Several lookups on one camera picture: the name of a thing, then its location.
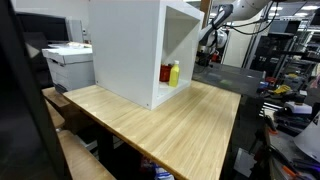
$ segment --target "cabinet shelf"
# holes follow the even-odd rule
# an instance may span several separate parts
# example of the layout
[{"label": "cabinet shelf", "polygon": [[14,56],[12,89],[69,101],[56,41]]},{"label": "cabinet shelf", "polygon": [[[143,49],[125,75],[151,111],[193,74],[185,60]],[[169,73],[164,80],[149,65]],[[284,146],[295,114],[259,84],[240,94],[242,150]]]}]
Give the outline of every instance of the cabinet shelf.
[{"label": "cabinet shelf", "polygon": [[[89,1],[97,85],[154,109],[191,83],[204,14],[183,1]],[[159,83],[162,63],[179,60],[176,88]]]}]

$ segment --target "wire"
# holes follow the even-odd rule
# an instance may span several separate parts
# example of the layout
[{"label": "wire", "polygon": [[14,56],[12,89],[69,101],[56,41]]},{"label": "wire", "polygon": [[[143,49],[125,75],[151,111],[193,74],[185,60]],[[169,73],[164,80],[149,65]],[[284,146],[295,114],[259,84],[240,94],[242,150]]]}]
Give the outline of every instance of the wire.
[{"label": "wire", "polygon": [[274,16],[273,16],[271,22],[270,22],[265,28],[263,28],[263,29],[260,30],[260,31],[257,31],[257,32],[254,32],[254,33],[246,33],[246,32],[242,32],[242,31],[234,28],[235,26],[229,26],[229,25],[225,25],[225,26],[226,26],[226,27],[230,27],[230,28],[232,28],[233,30],[235,30],[235,31],[237,31],[237,32],[239,32],[239,33],[241,33],[241,34],[245,34],[245,35],[259,34],[259,33],[263,32],[264,30],[266,30],[266,29],[271,25],[271,23],[274,21],[274,19],[276,18],[277,12],[278,12],[278,5],[279,5],[279,3],[277,2],[277,4],[276,4],[276,11],[275,11],[275,13],[274,13]]}]

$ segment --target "yellow bottle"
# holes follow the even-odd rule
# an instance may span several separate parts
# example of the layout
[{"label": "yellow bottle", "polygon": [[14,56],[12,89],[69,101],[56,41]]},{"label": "yellow bottle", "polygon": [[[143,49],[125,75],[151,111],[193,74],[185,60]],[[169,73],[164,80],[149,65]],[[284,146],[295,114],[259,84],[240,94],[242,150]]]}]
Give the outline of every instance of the yellow bottle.
[{"label": "yellow bottle", "polygon": [[174,61],[174,65],[170,71],[169,86],[177,87],[178,81],[179,81],[179,73],[180,73],[179,61]]}]

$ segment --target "wooden tabletop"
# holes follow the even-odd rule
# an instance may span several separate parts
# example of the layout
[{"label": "wooden tabletop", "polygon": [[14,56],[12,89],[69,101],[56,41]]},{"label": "wooden tabletop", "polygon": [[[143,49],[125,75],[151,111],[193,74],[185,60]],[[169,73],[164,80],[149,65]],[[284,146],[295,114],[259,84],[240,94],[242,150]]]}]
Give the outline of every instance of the wooden tabletop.
[{"label": "wooden tabletop", "polygon": [[53,121],[54,127],[56,129],[62,128],[65,123],[63,117],[51,106],[51,104],[47,100],[45,101],[46,101],[51,119]]},{"label": "wooden tabletop", "polygon": [[178,179],[219,179],[240,101],[199,82],[152,111],[97,85],[64,96]]},{"label": "wooden tabletop", "polygon": [[106,168],[73,136],[70,131],[58,133],[60,144],[74,180],[115,179]]},{"label": "wooden tabletop", "polygon": [[54,103],[58,108],[63,108],[70,104],[60,93],[56,91],[54,87],[43,89],[42,94],[47,100]]}]

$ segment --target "monitor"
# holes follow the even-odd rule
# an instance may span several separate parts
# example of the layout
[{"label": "monitor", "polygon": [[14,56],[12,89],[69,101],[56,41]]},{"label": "monitor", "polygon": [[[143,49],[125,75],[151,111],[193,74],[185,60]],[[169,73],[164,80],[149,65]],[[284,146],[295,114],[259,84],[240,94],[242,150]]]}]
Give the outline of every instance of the monitor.
[{"label": "monitor", "polygon": [[296,34],[301,21],[274,20],[271,24],[270,33],[292,33]]},{"label": "monitor", "polygon": [[17,12],[16,16],[23,32],[42,32],[50,42],[69,41],[65,17]]}]

